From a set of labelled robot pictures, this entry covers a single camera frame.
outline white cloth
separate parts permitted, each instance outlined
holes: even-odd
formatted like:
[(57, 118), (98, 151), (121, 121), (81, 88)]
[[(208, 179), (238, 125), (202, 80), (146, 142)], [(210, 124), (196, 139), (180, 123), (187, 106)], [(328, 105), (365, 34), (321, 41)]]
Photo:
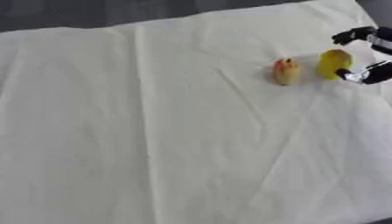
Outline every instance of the white cloth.
[[(372, 24), (354, 0), (322, 0), (2, 34), (0, 223), (392, 216), (391, 83), (314, 72), (333, 34)], [(282, 57), (304, 63), (302, 84), (270, 81)]]

